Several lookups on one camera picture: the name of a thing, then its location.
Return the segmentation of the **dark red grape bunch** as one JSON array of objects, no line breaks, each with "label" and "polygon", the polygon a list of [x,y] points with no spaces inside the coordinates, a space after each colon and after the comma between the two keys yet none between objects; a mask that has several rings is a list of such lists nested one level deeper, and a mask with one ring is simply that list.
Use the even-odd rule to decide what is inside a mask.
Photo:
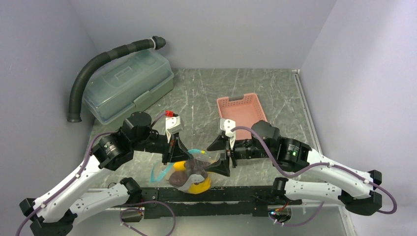
[{"label": "dark red grape bunch", "polygon": [[202,161],[199,159],[192,159],[187,160],[185,167],[187,175],[197,174],[197,175],[206,175],[206,167],[209,166],[210,163],[206,161]]}]

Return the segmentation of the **clear zip top bag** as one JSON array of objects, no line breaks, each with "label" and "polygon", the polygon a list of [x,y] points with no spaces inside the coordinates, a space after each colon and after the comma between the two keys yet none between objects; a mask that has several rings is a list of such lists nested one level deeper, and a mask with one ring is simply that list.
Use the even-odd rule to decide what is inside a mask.
[{"label": "clear zip top bag", "polygon": [[205,150],[190,149],[192,159],[163,165],[157,163],[150,173],[150,183],[164,182],[188,194],[201,194],[212,188],[211,173],[206,168],[214,159]]}]

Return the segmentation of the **yellow mango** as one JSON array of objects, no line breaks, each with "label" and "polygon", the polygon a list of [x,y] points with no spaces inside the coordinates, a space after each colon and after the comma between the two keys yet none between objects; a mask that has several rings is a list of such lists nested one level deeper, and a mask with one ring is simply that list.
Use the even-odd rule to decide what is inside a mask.
[{"label": "yellow mango", "polygon": [[188,189],[190,194],[200,194],[211,188],[211,178],[206,178],[200,183],[192,183]]}]

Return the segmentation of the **pink plastic basket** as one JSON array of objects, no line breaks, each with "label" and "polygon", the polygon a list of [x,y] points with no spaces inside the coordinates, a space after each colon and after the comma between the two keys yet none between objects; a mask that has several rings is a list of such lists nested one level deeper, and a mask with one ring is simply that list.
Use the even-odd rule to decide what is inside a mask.
[{"label": "pink plastic basket", "polygon": [[251,128],[260,120],[267,121],[256,93],[246,93],[237,97],[220,97],[217,99],[217,106],[220,117],[235,121],[236,126]]}]

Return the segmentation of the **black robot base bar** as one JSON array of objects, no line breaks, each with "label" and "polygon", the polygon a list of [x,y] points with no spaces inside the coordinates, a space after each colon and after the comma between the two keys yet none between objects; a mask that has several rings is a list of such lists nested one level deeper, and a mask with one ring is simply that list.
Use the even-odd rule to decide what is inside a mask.
[{"label": "black robot base bar", "polygon": [[301,200],[286,201],[273,196],[270,186],[214,187],[201,194],[188,194],[173,187],[144,187],[139,198],[123,207],[143,207],[145,219],[175,216],[252,215],[267,216],[273,207]]}]

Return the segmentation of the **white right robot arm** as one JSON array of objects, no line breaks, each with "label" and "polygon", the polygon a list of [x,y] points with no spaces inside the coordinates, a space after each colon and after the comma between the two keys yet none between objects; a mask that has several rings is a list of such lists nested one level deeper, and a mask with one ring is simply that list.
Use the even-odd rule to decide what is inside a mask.
[{"label": "white right robot arm", "polygon": [[376,191],[382,182],[379,171],[363,172],[334,162],[301,141],[282,137],[279,128],[264,120],[248,128],[249,139],[237,140],[238,130],[233,120],[221,120],[220,132],[207,151],[222,154],[209,171],[228,177],[238,160],[268,158],[281,174],[271,189],[277,204],[316,200],[363,216],[381,211],[382,195]]}]

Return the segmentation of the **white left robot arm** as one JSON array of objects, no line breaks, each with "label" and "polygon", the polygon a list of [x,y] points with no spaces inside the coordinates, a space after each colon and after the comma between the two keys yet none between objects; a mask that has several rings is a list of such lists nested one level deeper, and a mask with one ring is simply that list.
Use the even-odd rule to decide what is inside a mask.
[{"label": "white left robot arm", "polygon": [[135,151],[159,153],[162,163],[174,163],[191,158],[182,143],[180,116],[172,111],[165,118],[165,134],[153,128],[156,120],[145,112],[134,112],[114,132],[98,134],[89,144],[82,163],[53,189],[38,198],[20,202],[35,236],[65,236],[81,221],[109,207],[136,206],[142,200],[142,189],[131,177],[123,178],[108,190],[85,197],[97,181],[112,174],[133,159]]}]

